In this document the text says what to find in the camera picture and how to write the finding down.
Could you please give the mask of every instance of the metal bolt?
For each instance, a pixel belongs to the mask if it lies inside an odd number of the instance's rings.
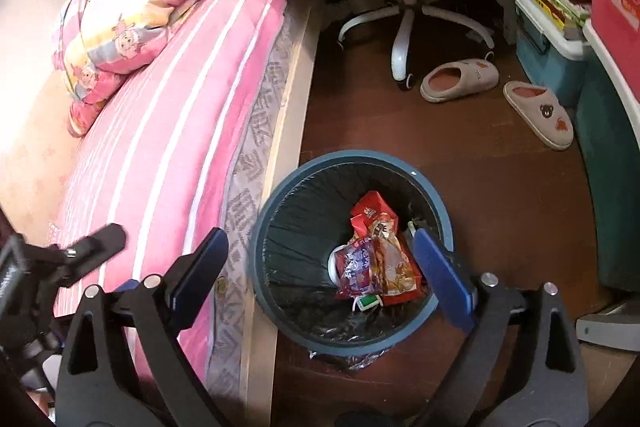
[[[498,278],[491,272],[485,272],[484,274],[482,274],[480,276],[480,280],[482,281],[482,284],[484,284],[485,286],[489,286],[490,288],[493,288],[498,284]]]
[[[100,293],[100,287],[97,284],[92,284],[86,290],[84,290],[84,295],[86,295],[89,299],[93,299],[96,295]]]
[[[558,286],[556,286],[552,282],[545,282],[544,288],[545,292],[547,292],[549,295],[555,295],[558,293]]]
[[[162,282],[162,278],[158,274],[152,274],[148,277],[145,277],[145,280],[142,284],[145,285],[148,289],[157,287]]]

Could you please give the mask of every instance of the mattress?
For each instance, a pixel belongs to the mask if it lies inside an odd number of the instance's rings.
[[[163,274],[212,227],[228,230],[214,313],[203,309],[178,338],[198,377],[209,375],[211,390],[225,396],[238,393],[242,267],[290,60],[295,23],[287,1],[201,0],[98,117],[51,227],[61,245],[107,222],[128,235],[122,253],[61,290],[56,315],[73,313],[90,284],[113,291]],[[148,375],[134,332],[129,347],[139,374]]]

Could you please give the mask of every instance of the wooden floor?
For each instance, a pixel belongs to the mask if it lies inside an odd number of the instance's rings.
[[[500,86],[444,104],[417,88],[400,92],[390,72],[399,19],[369,23],[342,52],[337,29],[324,32],[316,57],[301,163],[340,149],[374,149],[414,165],[449,212],[456,250],[476,272],[534,288],[551,280],[572,317],[601,309],[609,295],[596,279],[589,188],[578,145],[545,147],[502,95],[525,81],[513,48],[498,43]],[[478,56],[464,29],[417,16],[408,71],[421,80],[447,61]],[[446,374],[463,336],[440,312],[409,339],[354,375],[340,373],[280,336],[274,425],[332,425],[335,411],[374,407],[403,418],[417,412]],[[495,397],[511,342],[506,342],[484,402]]]

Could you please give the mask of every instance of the trash can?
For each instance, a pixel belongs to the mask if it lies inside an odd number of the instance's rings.
[[[419,219],[453,250],[440,196],[417,169],[397,158],[346,150],[292,172],[258,216],[249,269],[264,312],[278,330],[310,351],[339,357],[381,351],[417,330],[437,306],[430,291],[366,312],[353,311],[351,299],[336,298],[328,259],[353,235],[350,211],[370,190],[396,212],[400,230]]]

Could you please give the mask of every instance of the slipper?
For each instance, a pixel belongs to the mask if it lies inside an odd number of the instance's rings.
[[[511,107],[551,149],[563,151],[571,145],[574,127],[550,89],[511,81],[504,85],[502,92]]]
[[[420,94],[429,102],[445,102],[490,90],[499,76],[497,68],[484,59],[448,62],[424,78]]]

